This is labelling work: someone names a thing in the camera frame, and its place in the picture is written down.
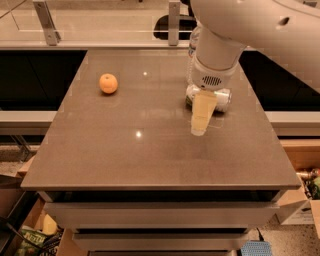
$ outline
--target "orange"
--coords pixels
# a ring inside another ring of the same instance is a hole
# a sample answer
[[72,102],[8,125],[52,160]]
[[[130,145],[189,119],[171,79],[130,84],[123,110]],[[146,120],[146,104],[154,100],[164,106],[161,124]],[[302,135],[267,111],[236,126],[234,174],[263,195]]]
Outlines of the orange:
[[117,78],[112,74],[103,74],[99,80],[100,89],[107,94],[114,93],[118,89]]

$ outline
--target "black wall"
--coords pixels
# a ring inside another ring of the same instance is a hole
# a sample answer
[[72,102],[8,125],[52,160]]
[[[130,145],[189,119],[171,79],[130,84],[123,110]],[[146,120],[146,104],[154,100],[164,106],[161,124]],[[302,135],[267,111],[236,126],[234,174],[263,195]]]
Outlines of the black wall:
[[57,110],[86,51],[0,51],[0,108]]
[[257,51],[240,64],[265,111],[320,111],[320,94]]

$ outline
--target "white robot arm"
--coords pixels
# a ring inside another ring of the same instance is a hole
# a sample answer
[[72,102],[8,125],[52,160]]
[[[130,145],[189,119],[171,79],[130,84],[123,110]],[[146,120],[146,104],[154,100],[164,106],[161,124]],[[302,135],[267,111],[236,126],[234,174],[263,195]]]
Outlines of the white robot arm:
[[251,46],[320,92],[320,10],[298,0],[193,0],[202,24],[192,80],[224,88]]

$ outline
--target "cable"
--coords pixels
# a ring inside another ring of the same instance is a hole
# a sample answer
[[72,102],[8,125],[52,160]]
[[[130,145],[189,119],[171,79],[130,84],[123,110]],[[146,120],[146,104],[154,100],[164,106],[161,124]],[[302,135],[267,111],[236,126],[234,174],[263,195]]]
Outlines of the cable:
[[258,230],[258,233],[259,233],[259,241],[264,242],[264,238],[263,238],[260,230],[258,228],[257,228],[257,230]]
[[49,252],[45,248],[40,247],[39,245],[36,245],[35,243],[31,242],[30,240],[26,239],[22,234],[20,234],[10,223],[7,219],[0,217],[0,221],[3,222],[13,233],[15,233],[19,238],[21,238],[26,243],[36,247],[40,251],[46,252],[49,255],[55,256],[55,254]]

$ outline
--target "drawer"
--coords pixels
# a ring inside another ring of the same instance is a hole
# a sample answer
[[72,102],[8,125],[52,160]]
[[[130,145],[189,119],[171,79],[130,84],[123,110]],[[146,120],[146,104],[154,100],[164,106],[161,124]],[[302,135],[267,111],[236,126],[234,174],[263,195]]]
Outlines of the drawer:
[[88,256],[237,256],[237,252],[192,251],[192,252],[90,252]]
[[253,228],[278,210],[271,202],[46,203],[63,228]]
[[74,234],[88,251],[230,251],[241,248],[247,234]]

